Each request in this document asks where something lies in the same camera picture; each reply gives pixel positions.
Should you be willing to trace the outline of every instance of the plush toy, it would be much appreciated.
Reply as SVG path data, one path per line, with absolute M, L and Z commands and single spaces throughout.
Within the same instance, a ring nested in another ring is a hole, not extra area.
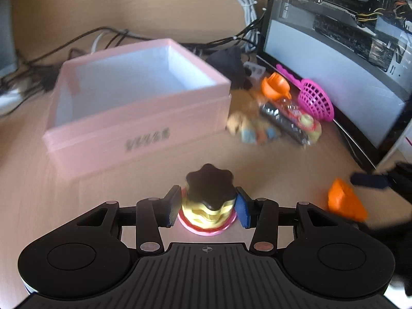
M 248 118 L 241 111 L 236 111 L 229 116 L 226 128 L 233 136 L 240 133 L 242 142 L 248 144 L 263 144 L 280 135 L 279 130 L 264 118 L 260 116 Z

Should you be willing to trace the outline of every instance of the wooden wall panel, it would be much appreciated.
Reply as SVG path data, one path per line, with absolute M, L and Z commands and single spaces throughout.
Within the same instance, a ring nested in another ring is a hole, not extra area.
M 260 9 L 266 0 L 258 2 Z M 16 47 L 35 57 L 103 25 L 205 42 L 238 32 L 244 17 L 236 0 L 13 0 L 13 25 Z

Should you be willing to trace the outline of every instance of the pink box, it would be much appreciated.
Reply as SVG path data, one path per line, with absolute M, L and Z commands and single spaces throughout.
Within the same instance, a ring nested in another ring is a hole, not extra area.
M 171 39 L 63 64 L 43 140 L 68 179 L 225 128 L 230 81 Z

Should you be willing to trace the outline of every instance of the ribbed black surface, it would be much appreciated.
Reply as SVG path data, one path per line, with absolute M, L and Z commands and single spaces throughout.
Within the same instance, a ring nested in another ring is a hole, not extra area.
M 106 294 L 70 302 L 32 295 L 18 308 L 389 309 L 396 307 L 383 296 L 340 302 L 308 294 L 284 276 L 273 258 L 252 255 L 242 244 L 174 243 L 163 255 L 142 258 L 129 278 Z

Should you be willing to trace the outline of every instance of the pink plastic basket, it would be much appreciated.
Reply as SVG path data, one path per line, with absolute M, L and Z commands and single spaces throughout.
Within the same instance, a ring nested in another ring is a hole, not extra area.
M 300 89 L 297 100 L 304 111 L 317 120 L 328 122 L 333 120 L 334 110 L 332 102 L 321 86 L 309 79 L 299 81 L 280 64 L 276 65 L 276 69 Z

